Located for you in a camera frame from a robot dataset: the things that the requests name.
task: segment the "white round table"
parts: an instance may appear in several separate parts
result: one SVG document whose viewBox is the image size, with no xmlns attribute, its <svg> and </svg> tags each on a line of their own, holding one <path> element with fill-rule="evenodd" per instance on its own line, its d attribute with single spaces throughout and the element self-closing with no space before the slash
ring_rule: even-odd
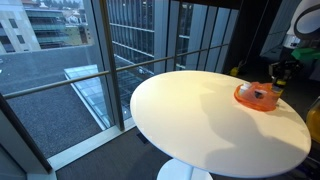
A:
<svg viewBox="0 0 320 180">
<path fill-rule="evenodd" d="M 270 177 L 306 158 L 311 138 L 303 119 L 281 99 L 269 112 L 239 104 L 233 93 L 244 82 L 217 73 L 175 71 L 137 87 L 130 102 L 136 126 L 174 158 L 161 168 L 158 179 L 200 172 L 208 179 L 205 172 Z"/>
</svg>

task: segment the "floor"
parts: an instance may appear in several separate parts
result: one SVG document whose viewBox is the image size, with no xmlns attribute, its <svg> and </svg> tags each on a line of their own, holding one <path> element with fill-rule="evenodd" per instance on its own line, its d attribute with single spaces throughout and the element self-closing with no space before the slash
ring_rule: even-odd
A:
<svg viewBox="0 0 320 180">
<path fill-rule="evenodd" d="M 274 62 L 271 56 L 260 58 L 245 65 L 238 78 L 247 81 L 270 82 L 268 64 Z M 320 82 L 296 77 L 290 80 L 284 90 L 282 99 L 290 104 L 305 120 L 308 108 L 319 96 Z M 75 162 L 56 172 L 59 180 L 111 179 L 111 180 L 152 180 L 156 179 L 161 166 L 171 159 L 137 136 L 137 128 L 124 133 L 113 141 L 101 146 L 93 152 L 83 156 Z M 310 154 L 318 156 L 319 145 L 313 144 Z M 216 180 L 232 180 L 224 176 L 212 174 Z M 267 178 L 268 180 L 304 179 L 305 176 L 298 170 L 286 174 Z"/>
</svg>

